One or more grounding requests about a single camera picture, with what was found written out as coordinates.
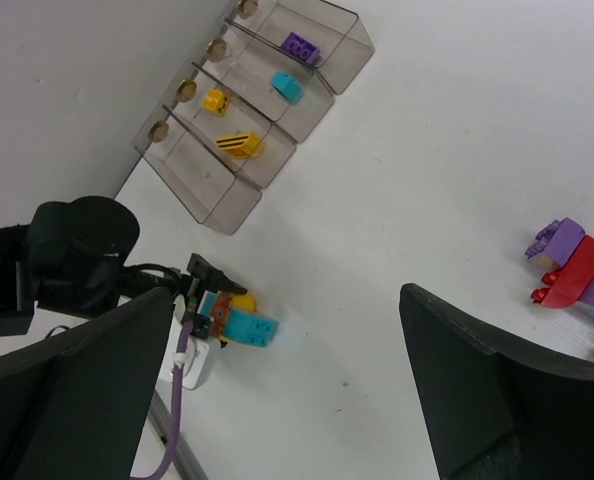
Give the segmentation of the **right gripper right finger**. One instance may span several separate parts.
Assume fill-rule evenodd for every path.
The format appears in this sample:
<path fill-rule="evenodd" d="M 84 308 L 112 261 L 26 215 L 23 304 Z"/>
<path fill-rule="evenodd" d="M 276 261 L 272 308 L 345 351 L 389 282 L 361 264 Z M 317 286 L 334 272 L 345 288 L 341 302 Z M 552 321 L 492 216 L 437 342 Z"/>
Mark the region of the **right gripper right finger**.
<path fill-rule="evenodd" d="M 442 479 L 594 479 L 594 363 L 408 283 L 399 312 Z"/>

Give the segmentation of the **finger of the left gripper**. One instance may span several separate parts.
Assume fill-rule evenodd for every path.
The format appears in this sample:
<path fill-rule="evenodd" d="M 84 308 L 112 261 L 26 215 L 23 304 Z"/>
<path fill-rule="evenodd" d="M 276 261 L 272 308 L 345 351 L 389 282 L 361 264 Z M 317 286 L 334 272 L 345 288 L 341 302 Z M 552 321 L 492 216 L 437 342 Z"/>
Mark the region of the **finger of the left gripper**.
<path fill-rule="evenodd" d="M 231 280 L 222 270 L 214 267 L 198 253 L 192 253 L 187 265 L 190 276 L 188 295 L 202 297 L 206 291 L 219 291 L 235 295 L 245 295 L 248 289 Z"/>

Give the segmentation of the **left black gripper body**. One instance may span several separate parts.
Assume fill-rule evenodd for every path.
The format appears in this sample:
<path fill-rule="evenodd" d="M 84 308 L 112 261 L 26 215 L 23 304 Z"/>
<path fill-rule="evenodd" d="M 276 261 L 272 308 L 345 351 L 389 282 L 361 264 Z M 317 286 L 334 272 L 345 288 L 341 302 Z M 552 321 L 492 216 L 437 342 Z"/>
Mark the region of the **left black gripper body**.
<path fill-rule="evenodd" d="M 37 306 L 80 318 L 98 317 L 162 287 L 184 295 L 190 276 L 154 263 L 125 264 L 140 235 L 135 215 L 102 196 L 40 205 L 27 230 Z"/>

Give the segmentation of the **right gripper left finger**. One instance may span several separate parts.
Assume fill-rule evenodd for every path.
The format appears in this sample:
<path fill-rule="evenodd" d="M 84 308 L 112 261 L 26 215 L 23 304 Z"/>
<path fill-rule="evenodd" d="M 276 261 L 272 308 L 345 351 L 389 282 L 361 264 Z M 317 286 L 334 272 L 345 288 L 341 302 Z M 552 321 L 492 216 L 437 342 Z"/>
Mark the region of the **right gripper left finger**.
<path fill-rule="evenodd" d="M 168 342 L 153 289 L 0 356 L 0 479 L 127 479 Z"/>

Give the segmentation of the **yellow orange patterned lego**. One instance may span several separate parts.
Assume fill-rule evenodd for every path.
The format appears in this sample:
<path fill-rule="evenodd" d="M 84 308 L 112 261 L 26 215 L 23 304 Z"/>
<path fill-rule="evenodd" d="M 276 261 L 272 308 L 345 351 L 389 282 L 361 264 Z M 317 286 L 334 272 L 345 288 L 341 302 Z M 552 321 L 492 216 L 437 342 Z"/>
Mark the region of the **yellow orange patterned lego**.
<path fill-rule="evenodd" d="M 216 294 L 217 299 L 213 306 L 211 317 L 207 317 L 211 321 L 209 332 L 211 336 L 219 340 L 221 347 L 225 348 L 229 343 L 232 343 L 232 341 L 228 341 L 222 336 L 222 330 L 227 322 L 230 311 L 238 309 L 256 312 L 256 299 L 250 293 L 235 295 L 219 291 Z"/>

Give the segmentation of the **teal bottom lego brick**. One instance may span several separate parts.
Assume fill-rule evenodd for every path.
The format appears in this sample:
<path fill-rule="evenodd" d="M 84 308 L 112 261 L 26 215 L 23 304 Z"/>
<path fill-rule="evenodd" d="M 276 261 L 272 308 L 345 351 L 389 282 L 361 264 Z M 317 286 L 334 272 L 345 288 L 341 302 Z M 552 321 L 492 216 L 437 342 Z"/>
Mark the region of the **teal bottom lego brick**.
<path fill-rule="evenodd" d="M 199 303 L 197 313 L 204 317 L 211 317 L 213 306 L 216 302 L 217 294 L 210 291 L 205 291 L 201 302 Z"/>

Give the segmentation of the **teal curved lego brick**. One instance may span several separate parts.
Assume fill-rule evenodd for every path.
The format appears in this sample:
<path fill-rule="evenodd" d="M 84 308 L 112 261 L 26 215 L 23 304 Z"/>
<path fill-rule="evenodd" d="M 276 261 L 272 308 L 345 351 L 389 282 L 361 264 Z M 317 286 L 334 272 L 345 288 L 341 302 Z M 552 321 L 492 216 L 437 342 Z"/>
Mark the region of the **teal curved lego brick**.
<path fill-rule="evenodd" d="M 222 330 L 222 336 L 232 342 L 256 348 L 268 347 L 278 322 L 257 312 L 233 309 Z"/>

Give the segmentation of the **yellow black striped lego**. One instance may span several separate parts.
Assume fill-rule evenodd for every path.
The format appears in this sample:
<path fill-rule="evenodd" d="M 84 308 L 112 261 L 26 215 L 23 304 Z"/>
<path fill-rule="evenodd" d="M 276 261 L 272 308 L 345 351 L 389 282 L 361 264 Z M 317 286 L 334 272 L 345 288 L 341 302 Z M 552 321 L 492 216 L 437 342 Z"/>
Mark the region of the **yellow black striped lego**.
<path fill-rule="evenodd" d="M 220 150 L 238 160 L 257 158 L 265 150 L 263 140 L 253 132 L 222 136 L 215 140 L 215 144 Z"/>

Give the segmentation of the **small yellow lego brick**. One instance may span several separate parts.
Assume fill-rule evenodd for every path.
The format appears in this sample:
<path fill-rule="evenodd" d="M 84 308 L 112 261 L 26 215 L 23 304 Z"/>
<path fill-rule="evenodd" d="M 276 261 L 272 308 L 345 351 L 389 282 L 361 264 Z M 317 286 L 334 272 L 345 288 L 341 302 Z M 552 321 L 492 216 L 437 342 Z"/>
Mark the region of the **small yellow lego brick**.
<path fill-rule="evenodd" d="M 230 105 L 230 95 L 221 90 L 209 90 L 202 100 L 202 108 L 208 113 L 223 117 Z"/>

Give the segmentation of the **teal square lego brick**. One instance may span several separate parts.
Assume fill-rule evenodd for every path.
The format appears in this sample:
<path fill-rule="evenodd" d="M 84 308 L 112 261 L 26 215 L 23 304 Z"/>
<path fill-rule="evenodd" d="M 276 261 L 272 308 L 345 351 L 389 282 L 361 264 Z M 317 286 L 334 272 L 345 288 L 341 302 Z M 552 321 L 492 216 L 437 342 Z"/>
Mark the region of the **teal square lego brick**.
<path fill-rule="evenodd" d="M 291 105 L 297 104 L 303 98 L 303 88 L 286 72 L 276 72 L 270 80 L 270 86 Z"/>

